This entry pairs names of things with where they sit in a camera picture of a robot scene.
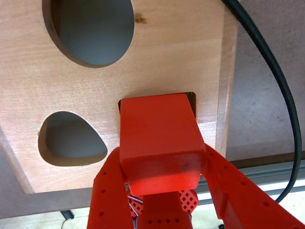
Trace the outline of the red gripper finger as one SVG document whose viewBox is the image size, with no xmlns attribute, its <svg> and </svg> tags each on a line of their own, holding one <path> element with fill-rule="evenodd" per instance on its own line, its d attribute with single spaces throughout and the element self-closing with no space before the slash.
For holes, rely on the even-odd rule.
<svg viewBox="0 0 305 229">
<path fill-rule="evenodd" d="M 133 229 L 119 148 L 107 157 L 92 187 L 88 229 Z"/>
<path fill-rule="evenodd" d="M 227 229 L 303 229 L 305 226 L 210 146 L 202 153 L 217 217 Z"/>
</svg>

